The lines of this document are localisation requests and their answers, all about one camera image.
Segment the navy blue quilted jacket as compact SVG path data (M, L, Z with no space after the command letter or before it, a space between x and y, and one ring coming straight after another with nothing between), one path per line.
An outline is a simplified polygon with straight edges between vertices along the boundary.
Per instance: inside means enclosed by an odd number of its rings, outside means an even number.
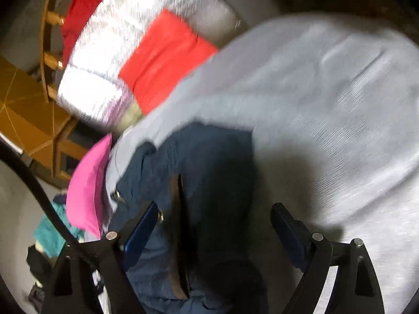
M256 169L248 131L191 123L161 146L117 147L108 166L121 230L145 201L163 211L126 275L147 313L266 313L266 288L248 256Z

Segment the grey bed sheet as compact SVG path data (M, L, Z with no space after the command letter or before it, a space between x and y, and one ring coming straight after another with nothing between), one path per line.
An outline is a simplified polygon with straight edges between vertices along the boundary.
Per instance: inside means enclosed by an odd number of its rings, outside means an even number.
M282 203L310 231L363 240L384 311L418 290L418 47L371 21L273 19L182 80L114 146L159 147L191 123L248 131L256 180L248 256L268 310L289 301L298 272L270 222Z

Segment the pink pillow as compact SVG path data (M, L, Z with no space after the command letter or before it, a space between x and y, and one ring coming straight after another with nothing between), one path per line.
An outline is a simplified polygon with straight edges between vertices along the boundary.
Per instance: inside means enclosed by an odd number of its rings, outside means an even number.
M102 232L102 192L111 146L109 133L83 156L70 179L66 197L69 223L96 238Z

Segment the wooden base cabinet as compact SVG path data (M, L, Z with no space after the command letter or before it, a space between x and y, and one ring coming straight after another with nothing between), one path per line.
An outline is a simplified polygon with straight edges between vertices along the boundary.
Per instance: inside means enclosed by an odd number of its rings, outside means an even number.
M29 168L44 182L65 189L83 156L103 136L104 133L71 117L45 147L31 155Z

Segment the red cushion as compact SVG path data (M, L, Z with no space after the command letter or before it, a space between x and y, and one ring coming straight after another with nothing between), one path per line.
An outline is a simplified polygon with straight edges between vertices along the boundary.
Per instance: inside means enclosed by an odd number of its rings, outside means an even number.
M178 82L217 52L183 19L163 10L119 71L119 78L147 115L170 96Z

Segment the red blanket on railing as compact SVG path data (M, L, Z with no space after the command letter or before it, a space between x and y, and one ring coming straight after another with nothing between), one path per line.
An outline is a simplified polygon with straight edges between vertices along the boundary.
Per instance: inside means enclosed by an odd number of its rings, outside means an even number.
M66 66L82 30L102 0L72 0L61 28L63 65Z

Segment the wooden stair railing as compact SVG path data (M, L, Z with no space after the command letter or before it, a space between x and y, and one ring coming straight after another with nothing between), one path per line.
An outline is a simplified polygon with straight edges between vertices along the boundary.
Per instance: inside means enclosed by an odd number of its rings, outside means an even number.
M40 29L39 66L46 103L57 99L58 87L54 82L54 74L56 71L63 71L62 55L51 51L53 28L62 27L65 23L65 16L55 11L56 1L45 0Z

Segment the teal shirt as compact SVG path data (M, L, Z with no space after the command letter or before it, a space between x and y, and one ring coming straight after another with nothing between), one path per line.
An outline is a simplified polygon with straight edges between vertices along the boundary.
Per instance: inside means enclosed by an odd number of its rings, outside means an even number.
M72 233L79 242L83 242L85 240L85 231L70 224L66 215L65 204L53 202L52 206L70 233ZM33 236L36 243L42 247L42 252L48 258L57 257L65 244L64 238L58 233L54 225L46 216L42 217L38 227L34 230Z

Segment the silver foil insulation panel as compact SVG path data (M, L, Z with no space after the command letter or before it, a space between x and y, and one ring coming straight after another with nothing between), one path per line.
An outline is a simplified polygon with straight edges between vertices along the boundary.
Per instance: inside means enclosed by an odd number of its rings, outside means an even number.
M244 28L224 0L102 0L70 54L58 104L103 130L123 131L135 123L141 112L118 73L163 9L216 46L225 46Z

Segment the black hanging garment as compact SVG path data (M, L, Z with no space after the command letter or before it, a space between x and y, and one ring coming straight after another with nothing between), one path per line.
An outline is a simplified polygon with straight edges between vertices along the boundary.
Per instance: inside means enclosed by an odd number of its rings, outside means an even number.
M56 258L48 257L45 253L38 251L36 245L31 245L28 247L26 263L38 286L41 288L48 287Z

